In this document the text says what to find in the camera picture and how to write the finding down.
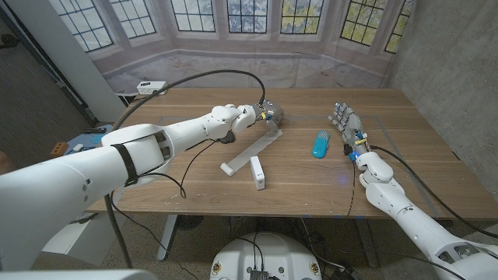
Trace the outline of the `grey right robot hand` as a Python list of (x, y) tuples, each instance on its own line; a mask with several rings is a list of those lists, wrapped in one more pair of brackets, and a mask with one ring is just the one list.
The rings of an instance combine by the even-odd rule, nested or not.
[(359, 156), (370, 151), (362, 122), (349, 105), (336, 103), (334, 112), (328, 119), (341, 133), (344, 143), (348, 146), (345, 151), (347, 156), (352, 152)]

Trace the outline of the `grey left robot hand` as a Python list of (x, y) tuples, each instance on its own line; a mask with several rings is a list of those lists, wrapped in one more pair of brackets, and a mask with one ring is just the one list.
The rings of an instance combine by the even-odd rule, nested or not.
[(256, 113), (256, 121), (265, 121), (267, 128), (271, 131), (278, 131), (279, 122), (284, 117), (283, 109), (275, 102), (264, 100), (262, 105), (253, 106)]

